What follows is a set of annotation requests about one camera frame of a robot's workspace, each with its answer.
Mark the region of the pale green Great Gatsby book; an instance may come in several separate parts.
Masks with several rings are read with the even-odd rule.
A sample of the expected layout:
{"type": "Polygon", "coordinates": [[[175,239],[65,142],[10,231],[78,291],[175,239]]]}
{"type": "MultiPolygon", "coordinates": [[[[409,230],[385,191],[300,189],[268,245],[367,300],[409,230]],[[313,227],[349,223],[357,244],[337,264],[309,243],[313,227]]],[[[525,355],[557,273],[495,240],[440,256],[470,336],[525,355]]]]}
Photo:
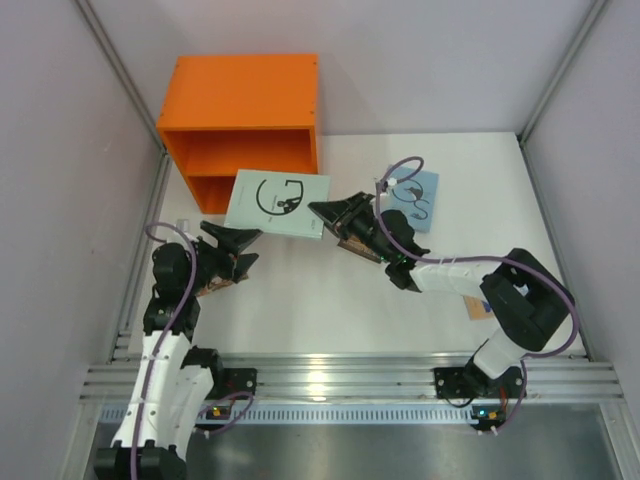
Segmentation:
{"type": "Polygon", "coordinates": [[[324,226],[309,204],[327,201],[330,184],[331,178],[326,175],[241,170],[224,225],[319,240],[324,226]]]}

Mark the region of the light blue cat book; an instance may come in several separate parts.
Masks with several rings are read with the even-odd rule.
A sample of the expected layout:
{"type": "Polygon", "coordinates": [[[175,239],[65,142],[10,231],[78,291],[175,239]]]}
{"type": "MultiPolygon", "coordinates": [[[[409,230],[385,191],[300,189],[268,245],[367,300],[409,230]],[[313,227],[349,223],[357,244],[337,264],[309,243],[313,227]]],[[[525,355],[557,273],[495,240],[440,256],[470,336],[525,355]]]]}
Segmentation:
{"type": "Polygon", "coordinates": [[[429,171],[414,173],[414,168],[400,167],[391,175],[396,184],[390,190],[387,207],[401,211],[410,226],[419,233],[431,230],[439,175],[429,171]]]}

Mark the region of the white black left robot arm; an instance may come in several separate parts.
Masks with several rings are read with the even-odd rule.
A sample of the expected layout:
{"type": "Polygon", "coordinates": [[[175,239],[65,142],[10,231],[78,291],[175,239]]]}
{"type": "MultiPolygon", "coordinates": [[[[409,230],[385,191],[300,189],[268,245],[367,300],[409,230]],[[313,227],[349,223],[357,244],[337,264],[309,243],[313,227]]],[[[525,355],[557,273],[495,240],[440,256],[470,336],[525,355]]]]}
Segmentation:
{"type": "Polygon", "coordinates": [[[208,221],[215,245],[179,227],[152,253],[154,284],[143,315],[142,354],[124,418],[107,448],[96,452],[100,479],[184,479],[193,429],[206,420],[230,427],[241,418],[238,400],[254,401],[257,371],[229,368],[219,352],[193,341],[198,298],[246,279],[258,254],[248,247],[262,232],[208,221]]]}

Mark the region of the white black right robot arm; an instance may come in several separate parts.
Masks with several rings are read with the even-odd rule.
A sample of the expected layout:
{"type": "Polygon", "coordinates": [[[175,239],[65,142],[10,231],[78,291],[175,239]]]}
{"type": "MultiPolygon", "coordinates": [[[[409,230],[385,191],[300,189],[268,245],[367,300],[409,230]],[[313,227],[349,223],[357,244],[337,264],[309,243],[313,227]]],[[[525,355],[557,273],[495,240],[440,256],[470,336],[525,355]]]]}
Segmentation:
{"type": "Polygon", "coordinates": [[[488,304],[499,327],[474,352],[459,381],[462,391],[475,398],[492,395],[505,372],[524,357],[541,355],[575,313],[572,294],[523,248],[504,257],[435,259],[415,242],[405,215],[377,211],[371,194],[316,201],[309,209],[331,234],[356,239],[376,254],[397,288],[456,293],[488,304]]]}

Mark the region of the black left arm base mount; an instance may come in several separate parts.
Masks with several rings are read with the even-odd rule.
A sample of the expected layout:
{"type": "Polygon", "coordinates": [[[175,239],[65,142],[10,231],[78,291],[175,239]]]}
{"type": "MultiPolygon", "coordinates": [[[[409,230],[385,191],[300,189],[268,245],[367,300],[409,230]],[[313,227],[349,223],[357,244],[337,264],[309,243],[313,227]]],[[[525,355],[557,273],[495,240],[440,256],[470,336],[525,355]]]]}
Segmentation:
{"type": "Polygon", "coordinates": [[[210,399],[218,400],[236,392],[255,393],[258,371],[255,368],[224,368],[214,376],[210,399]]]}

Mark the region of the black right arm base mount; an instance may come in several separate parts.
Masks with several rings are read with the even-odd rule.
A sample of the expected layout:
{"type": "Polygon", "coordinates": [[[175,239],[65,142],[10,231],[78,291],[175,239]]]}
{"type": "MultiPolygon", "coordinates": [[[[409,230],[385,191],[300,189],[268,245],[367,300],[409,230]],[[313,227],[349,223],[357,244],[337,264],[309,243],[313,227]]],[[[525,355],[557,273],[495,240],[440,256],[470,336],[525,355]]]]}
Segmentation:
{"type": "Polygon", "coordinates": [[[512,366],[492,379],[474,365],[438,367],[433,370],[436,397],[442,400],[517,399],[524,387],[522,370],[512,366]]]}

